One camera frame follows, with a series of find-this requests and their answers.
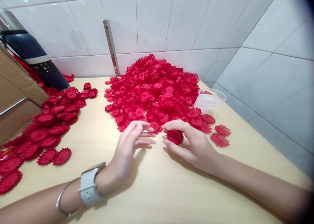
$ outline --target forearm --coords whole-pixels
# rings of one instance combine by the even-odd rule
[[[226,155],[219,156],[215,176],[250,194],[289,222],[302,217],[311,193],[298,186],[247,166]]]
[[[97,192],[101,196],[115,187],[105,170],[103,169],[103,172],[100,172],[95,180]],[[0,209],[1,222],[6,224],[53,224],[64,221],[67,216],[57,210],[56,203],[60,192],[66,185],[67,183],[50,187]],[[80,179],[74,181],[63,192],[60,208],[66,213],[74,212],[85,205],[78,192],[79,188]]]

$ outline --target cardboard box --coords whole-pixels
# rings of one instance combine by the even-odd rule
[[[0,145],[16,137],[34,116],[42,112],[36,104],[42,105],[48,95],[28,75],[23,67],[0,45]]]

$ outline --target smartwatch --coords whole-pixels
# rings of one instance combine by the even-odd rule
[[[97,164],[86,170],[81,175],[81,187],[78,192],[81,195],[83,202],[87,206],[92,206],[101,201],[105,196],[100,196],[96,190],[95,177],[106,167],[106,163]]]

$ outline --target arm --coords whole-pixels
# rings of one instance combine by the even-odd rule
[[[116,151],[110,164],[100,171],[95,184],[99,195],[104,196],[120,186],[129,175],[133,162],[135,145],[151,144],[150,141],[138,140],[139,137],[155,137],[148,122],[133,121],[121,134]],[[0,209],[2,223],[37,224],[60,223],[67,216],[56,209],[56,202],[67,183],[60,184],[16,201]],[[60,207],[66,213],[76,211],[85,206],[78,189],[80,179],[69,185],[60,200]]]
[[[182,148],[169,140],[164,140],[173,153],[195,167],[242,189],[289,222],[297,222],[302,217],[311,192],[219,154],[205,134],[187,122],[174,120],[162,127],[165,131],[173,129],[183,131],[190,142],[188,148]]]

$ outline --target white watch band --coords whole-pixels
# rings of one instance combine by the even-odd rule
[[[102,200],[105,196],[99,196],[96,190],[95,176],[98,169],[93,169],[82,173],[81,187],[78,190],[83,202],[87,206],[91,206]]]

